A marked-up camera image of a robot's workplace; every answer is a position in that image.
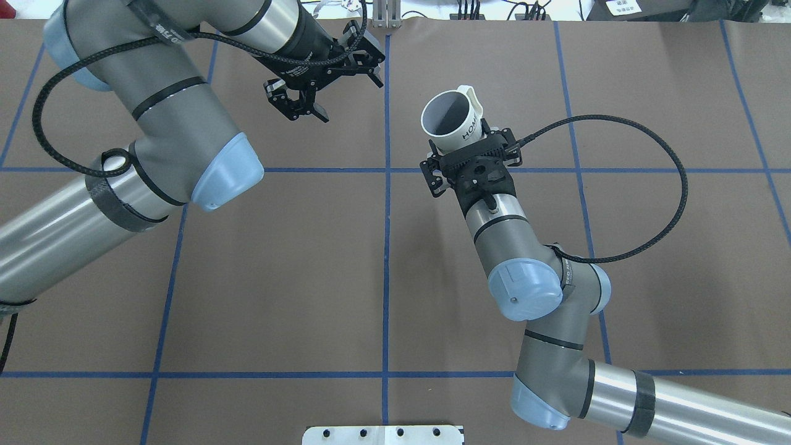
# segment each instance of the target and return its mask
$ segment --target white mug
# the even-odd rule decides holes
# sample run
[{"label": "white mug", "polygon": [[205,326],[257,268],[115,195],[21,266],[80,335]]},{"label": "white mug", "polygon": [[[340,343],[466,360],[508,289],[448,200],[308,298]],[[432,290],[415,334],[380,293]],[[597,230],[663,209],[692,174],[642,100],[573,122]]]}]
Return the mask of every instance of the white mug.
[{"label": "white mug", "polygon": [[483,106],[469,85],[439,93],[426,104],[420,124],[442,154],[483,139]]}]

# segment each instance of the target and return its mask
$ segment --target mug handle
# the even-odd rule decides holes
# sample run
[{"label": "mug handle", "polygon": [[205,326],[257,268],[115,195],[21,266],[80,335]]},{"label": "mug handle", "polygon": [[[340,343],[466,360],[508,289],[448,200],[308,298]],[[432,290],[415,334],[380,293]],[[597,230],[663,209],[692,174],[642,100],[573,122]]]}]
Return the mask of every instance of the mug handle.
[{"label": "mug handle", "polygon": [[478,98],[475,95],[475,90],[471,86],[459,85],[459,88],[457,88],[456,91],[462,93],[464,96],[467,96],[467,99],[470,101],[470,105],[475,111],[475,114],[477,114],[478,117],[483,117],[483,106],[480,102],[478,102]]}]

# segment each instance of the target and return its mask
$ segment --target black cable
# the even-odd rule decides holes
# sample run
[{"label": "black cable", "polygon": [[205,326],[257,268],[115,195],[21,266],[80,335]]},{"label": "black cable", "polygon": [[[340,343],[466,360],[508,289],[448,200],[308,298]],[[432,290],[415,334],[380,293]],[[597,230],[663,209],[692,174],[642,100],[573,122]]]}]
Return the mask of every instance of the black cable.
[{"label": "black cable", "polygon": [[406,13],[401,14],[401,18],[403,18],[403,16],[405,16],[405,15],[407,15],[409,13],[416,13],[418,15],[422,15],[425,18],[429,18],[429,16],[425,15],[424,13],[422,13],[420,11],[407,11]]},{"label": "black cable", "polygon": [[522,6],[524,6],[524,15],[528,15],[528,10],[530,9],[530,5],[528,5],[528,4],[527,4],[527,3],[525,3],[525,2],[518,2],[518,3],[514,3],[514,4],[513,4],[513,8],[511,8],[511,11],[508,13],[508,17],[506,17],[506,18],[505,18],[507,21],[508,21],[508,20],[511,20],[511,15],[513,14],[513,11],[514,11],[514,10],[515,10],[517,7],[519,7],[519,5],[522,5]]},{"label": "black cable", "polygon": [[[343,61],[351,53],[355,52],[357,50],[358,45],[362,41],[362,38],[365,36],[365,27],[368,21],[368,8],[365,6],[365,2],[363,2],[361,5],[362,5],[362,25],[360,26],[360,31],[357,37],[354,38],[352,43],[349,45],[348,49],[346,49],[341,55],[338,55],[336,57],[333,57],[332,59],[327,59],[327,60],[290,59],[288,57],[283,57],[281,55],[276,55],[265,51],[261,51],[259,49],[242,44],[241,42],[237,42],[235,40],[229,39],[228,37],[219,36],[212,32],[189,32],[189,34],[196,39],[216,40],[220,43],[228,44],[235,48],[239,48],[256,57],[263,57],[265,59],[274,60],[276,62],[281,62],[281,63],[289,63],[296,67],[326,67]],[[76,73],[82,68],[85,68],[93,63],[99,62],[100,60],[114,54],[119,54],[125,51],[131,51],[133,49],[144,48],[159,43],[161,43],[161,40],[159,40],[158,37],[147,37],[145,39],[136,40],[134,42],[128,42],[125,44],[116,45],[114,47],[95,52],[89,55],[88,57],[85,57],[84,59],[80,59],[77,62],[73,63],[72,65],[64,68],[54,76],[52,76],[47,81],[47,83],[45,83],[44,86],[41,87],[41,91],[39,91],[39,95],[36,97],[36,102],[33,104],[33,112],[32,112],[33,134],[36,135],[36,140],[39,142],[39,144],[44,149],[44,151],[47,152],[47,154],[49,154],[53,159],[55,159],[57,162],[64,165],[65,167],[68,167],[69,169],[72,169],[75,172],[82,173],[88,176],[116,177],[124,174],[132,166],[130,155],[125,150],[121,150],[121,152],[119,152],[119,155],[123,157],[123,164],[117,169],[107,170],[107,171],[90,169],[60,154],[52,146],[52,144],[50,144],[49,140],[47,140],[47,136],[44,134],[44,128],[41,123],[41,116],[44,114],[44,104],[47,102],[47,98],[52,93],[52,90],[55,88],[56,85],[58,85],[63,79]]]},{"label": "black cable", "polygon": [[679,206],[676,209],[676,213],[673,215],[670,222],[668,222],[668,225],[665,226],[664,229],[662,229],[662,231],[659,234],[657,234],[657,236],[651,238],[643,245],[640,245],[636,249],[632,249],[629,252],[621,253],[620,255],[614,255],[612,257],[603,257],[603,258],[575,257],[574,255],[569,255],[568,253],[561,251],[560,248],[558,248],[557,246],[552,246],[552,245],[549,246],[551,249],[555,251],[555,253],[559,257],[566,258],[567,260],[574,261],[576,263],[600,264],[600,263],[611,263],[614,261],[625,260],[629,257],[633,257],[634,255],[637,255],[640,252],[643,252],[652,245],[657,244],[659,240],[661,240],[667,234],[669,234],[670,231],[673,230],[673,227],[675,227],[676,224],[679,222],[679,220],[681,219],[681,215],[684,213],[684,208],[687,206],[687,196],[689,195],[689,183],[687,181],[687,171],[684,169],[684,166],[681,163],[681,160],[679,159],[678,155],[676,155],[675,151],[673,151],[673,149],[670,148],[668,143],[666,143],[661,137],[659,137],[659,135],[648,129],[646,126],[638,124],[633,120],[628,120],[617,116],[608,116],[604,114],[587,114],[582,116],[572,116],[564,120],[559,120],[554,124],[547,125],[546,127],[533,133],[532,135],[527,136],[526,138],[517,140],[517,144],[518,146],[525,146],[526,144],[530,143],[533,139],[543,135],[544,133],[546,133],[549,130],[552,130],[553,128],[561,127],[562,125],[570,124],[572,122],[577,122],[578,120],[608,120],[610,122],[616,122],[618,124],[624,124],[630,127],[637,128],[643,133],[646,133],[651,139],[653,139],[656,143],[658,143],[662,147],[664,152],[667,153],[668,156],[670,156],[670,159],[673,160],[673,164],[676,165],[676,169],[679,171],[679,176],[681,177],[681,199],[679,200]]},{"label": "black cable", "polygon": [[8,333],[6,334],[6,344],[2,347],[2,354],[0,354],[0,374],[6,368],[6,361],[8,360],[8,353],[11,350],[11,341],[13,340],[13,331],[17,328],[17,315],[11,315],[11,322],[8,324]]}]

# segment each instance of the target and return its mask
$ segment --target silver metal bracket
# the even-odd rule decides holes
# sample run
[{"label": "silver metal bracket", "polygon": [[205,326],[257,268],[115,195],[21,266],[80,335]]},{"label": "silver metal bracket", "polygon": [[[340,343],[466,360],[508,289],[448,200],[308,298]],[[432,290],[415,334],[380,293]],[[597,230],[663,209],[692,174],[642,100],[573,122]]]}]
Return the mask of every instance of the silver metal bracket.
[{"label": "silver metal bracket", "polygon": [[373,0],[374,28],[401,27],[401,0]]},{"label": "silver metal bracket", "polygon": [[464,427],[454,425],[311,427],[302,445],[464,445]]}]

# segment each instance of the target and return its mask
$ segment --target blue tape line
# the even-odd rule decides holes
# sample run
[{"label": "blue tape line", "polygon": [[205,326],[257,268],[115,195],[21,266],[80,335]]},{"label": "blue tape line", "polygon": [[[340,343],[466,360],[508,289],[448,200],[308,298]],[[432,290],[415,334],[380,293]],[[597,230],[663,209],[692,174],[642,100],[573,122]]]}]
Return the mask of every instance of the blue tape line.
[{"label": "blue tape line", "polygon": [[298,372],[160,372],[159,378],[381,378],[379,371],[298,371]]},{"label": "blue tape line", "polygon": [[[560,40],[560,27],[558,22],[553,22],[554,26],[554,40],[558,50],[558,65],[560,66],[560,82],[563,85],[563,99],[566,101],[566,117],[571,117],[571,99],[569,95],[569,85],[566,81],[566,67],[563,64],[563,47]],[[577,150],[577,135],[574,132],[573,123],[569,124],[569,137],[571,138],[571,150],[574,155],[574,169],[577,174],[577,190],[580,193],[580,206],[582,208],[582,220],[585,224],[585,237],[588,241],[588,254],[591,257],[596,256],[596,251],[593,248],[593,236],[591,234],[590,219],[588,217],[588,203],[585,200],[585,189],[582,182],[582,166],[580,164],[579,151]],[[610,341],[607,337],[607,321],[604,318],[604,311],[599,312],[599,327],[601,330],[601,343],[604,347],[604,361],[612,364],[612,356],[610,354]]]},{"label": "blue tape line", "polygon": [[214,45],[211,47],[211,60],[209,61],[209,73],[206,74],[206,83],[211,83],[211,80],[214,78],[214,62],[217,60],[217,48],[220,42],[214,41]]},{"label": "blue tape line", "polygon": [[612,355],[610,354],[610,337],[607,334],[607,319],[604,318],[604,310],[599,312],[599,329],[601,330],[601,344],[604,347],[604,362],[612,365]]},{"label": "blue tape line", "polygon": [[69,173],[74,170],[68,167],[2,167],[0,172],[22,172],[22,173]]},{"label": "blue tape line", "polygon": [[5,371],[2,378],[151,378],[150,372]]},{"label": "blue tape line", "polygon": [[728,41],[728,32],[725,30],[725,22],[722,20],[720,20],[720,30],[722,31],[722,40],[725,42],[725,52],[728,53],[728,63],[731,66],[733,81],[736,83],[736,91],[739,93],[739,99],[741,100],[742,107],[744,108],[744,114],[747,116],[747,123],[750,125],[750,132],[752,133],[752,138],[755,141],[755,148],[758,150],[758,156],[761,158],[761,165],[763,165],[763,171],[766,173],[766,180],[769,182],[769,189],[772,191],[774,205],[778,208],[778,213],[780,214],[780,222],[782,223],[783,230],[785,231],[785,239],[789,245],[791,245],[791,229],[789,229],[788,220],[785,218],[785,211],[783,210],[783,205],[780,202],[778,190],[774,187],[772,173],[769,171],[769,163],[766,161],[766,155],[763,152],[761,139],[758,137],[758,131],[755,129],[755,122],[752,119],[750,107],[747,105],[747,98],[744,96],[744,90],[742,89],[741,82],[739,81],[739,74],[736,72],[736,64],[733,62],[733,53],[731,53],[731,44]]},{"label": "blue tape line", "polygon": [[356,167],[267,167],[267,173],[385,173],[385,169]]},{"label": "blue tape line", "polygon": [[390,370],[390,34],[384,37],[384,291],[382,294],[382,424],[389,423]]},{"label": "blue tape line", "polygon": [[149,388],[149,398],[146,403],[146,416],[143,419],[143,429],[140,434],[140,445],[145,445],[148,439],[148,430],[151,423],[151,413],[153,412],[153,402],[157,395],[157,381],[159,370],[162,364],[162,350],[165,348],[165,334],[168,331],[168,319],[170,318],[170,305],[173,300],[173,289],[176,287],[176,270],[179,267],[181,258],[181,244],[184,240],[184,225],[187,222],[187,210],[189,204],[184,206],[181,211],[181,222],[179,223],[179,235],[176,239],[176,251],[173,254],[173,264],[170,269],[170,282],[168,283],[168,294],[165,298],[165,309],[162,312],[162,324],[159,328],[159,341],[157,342],[157,354],[153,360],[153,372],[151,375],[151,386]]},{"label": "blue tape line", "polygon": [[[568,167],[514,167],[511,173],[576,173],[577,170]],[[676,169],[651,169],[651,168],[617,168],[617,167],[582,167],[582,173],[673,173]],[[791,169],[769,169],[772,174],[791,173]],[[24,173],[69,173],[72,169],[67,167],[0,167],[0,172]],[[268,173],[385,173],[382,168],[366,167],[267,167]],[[764,174],[764,169],[687,169],[687,173],[722,173],[722,174]],[[421,173],[420,169],[391,167],[390,173]]]},{"label": "blue tape line", "polygon": [[390,378],[512,378],[513,371],[391,371]]},{"label": "blue tape line", "polygon": [[[791,368],[755,369],[648,369],[642,370],[654,377],[716,377],[729,375],[771,376],[791,375]],[[308,379],[308,378],[382,378],[381,371],[207,371],[160,372],[162,379]],[[512,378],[513,371],[389,371],[388,378]],[[0,378],[152,378],[153,372],[125,371],[5,371]]]},{"label": "blue tape line", "polygon": [[656,377],[693,377],[706,375],[791,375],[791,368],[770,369],[648,369],[643,371]]},{"label": "blue tape line", "polygon": [[8,150],[11,148],[11,141],[13,140],[13,134],[14,132],[17,131],[17,125],[19,124],[19,119],[22,117],[22,110],[25,109],[25,102],[28,101],[30,88],[33,86],[33,79],[36,77],[36,72],[39,70],[39,65],[41,64],[42,55],[44,55],[44,44],[41,44],[41,48],[39,48],[39,54],[36,56],[36,62],[33,63],[33,69],[30,71],[30,77],[28,77],[28,84],[25,85],[25,91],[22,93],[22,98],[19,100],[19,106],[17,107],[17,114],[15,114],[13,117],[13,122],[11,123],[11,129],[8,131],[8,137],[6,137],[6,144],[3,146],[2,153],[0,154],[0,167],[2,167],[3,162],[6,161]]}]

